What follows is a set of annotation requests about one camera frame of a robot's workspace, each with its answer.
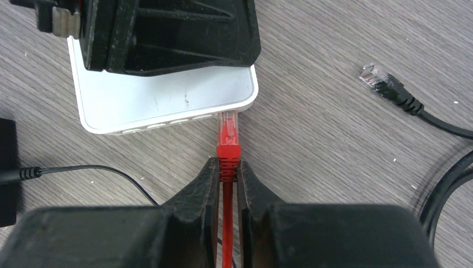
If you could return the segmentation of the black power adapter with cord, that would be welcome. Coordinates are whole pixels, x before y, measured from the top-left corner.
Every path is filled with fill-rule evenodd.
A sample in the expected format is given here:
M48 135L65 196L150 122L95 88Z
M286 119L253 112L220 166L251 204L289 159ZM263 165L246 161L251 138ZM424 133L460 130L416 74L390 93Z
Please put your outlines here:
M69 190L65 194L69 206L145 206L160 205L163 199L156 201L158 194L156 183L167 181L169 186L177 188L184 182L190 181L191 175L196 175L195 167L179 168L166 174L157 171L147 171L135 179L123 171L104 165L76 165L63 167L19 167L13 171L4 171L1 184L21 183L42 176L51 176L57 183L65 184ZM23 188L17 221L23 214L34 208L40 208L41 203L24 204Z

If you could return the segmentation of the white box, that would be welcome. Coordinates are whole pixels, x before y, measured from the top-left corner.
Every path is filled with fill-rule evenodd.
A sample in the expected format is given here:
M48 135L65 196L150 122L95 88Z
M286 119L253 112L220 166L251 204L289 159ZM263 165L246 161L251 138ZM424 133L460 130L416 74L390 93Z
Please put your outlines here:
M255 68L211 66L158 76L86 70L78 40L67 41L81 125L97 135L134 132L242 112L255 101Z

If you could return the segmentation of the black network switch box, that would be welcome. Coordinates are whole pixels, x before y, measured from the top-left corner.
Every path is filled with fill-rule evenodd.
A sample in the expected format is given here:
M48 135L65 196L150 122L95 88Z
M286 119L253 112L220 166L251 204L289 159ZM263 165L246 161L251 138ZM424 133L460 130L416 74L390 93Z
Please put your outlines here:
M1 118L1 173L16 170L19 166L16 123ZM21 198L21 183L1 184L1 228L16 223Z

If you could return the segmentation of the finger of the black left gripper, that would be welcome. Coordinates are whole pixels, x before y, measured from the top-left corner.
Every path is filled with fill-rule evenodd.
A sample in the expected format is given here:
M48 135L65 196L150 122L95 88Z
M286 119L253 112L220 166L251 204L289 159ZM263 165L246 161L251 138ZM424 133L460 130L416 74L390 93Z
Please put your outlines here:
M81 8L80 47L91 71L249 67L261 52L254 1L82 1Z

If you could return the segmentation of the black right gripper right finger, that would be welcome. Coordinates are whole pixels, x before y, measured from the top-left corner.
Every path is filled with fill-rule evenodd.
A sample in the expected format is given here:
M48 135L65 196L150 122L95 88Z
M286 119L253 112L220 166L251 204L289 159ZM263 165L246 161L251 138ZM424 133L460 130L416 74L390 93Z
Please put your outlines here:
M276 267L271 206L283 200L256 176L249 163L237 167L241 267Z

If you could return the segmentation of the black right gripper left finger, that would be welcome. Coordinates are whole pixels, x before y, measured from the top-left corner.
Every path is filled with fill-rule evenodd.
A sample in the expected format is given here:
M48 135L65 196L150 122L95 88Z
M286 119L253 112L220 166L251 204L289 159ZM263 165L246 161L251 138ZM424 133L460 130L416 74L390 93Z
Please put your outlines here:
M172 209L162 250L163 267L216 267L219 161L211 157L196 178L164 205Z

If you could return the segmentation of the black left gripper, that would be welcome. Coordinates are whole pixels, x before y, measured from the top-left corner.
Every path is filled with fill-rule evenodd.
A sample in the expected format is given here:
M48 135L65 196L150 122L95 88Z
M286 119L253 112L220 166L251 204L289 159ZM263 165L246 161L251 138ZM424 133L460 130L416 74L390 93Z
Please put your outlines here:
M81 33L81 1L10 0L15 6L35 10L37 29L57 37L78 39Z

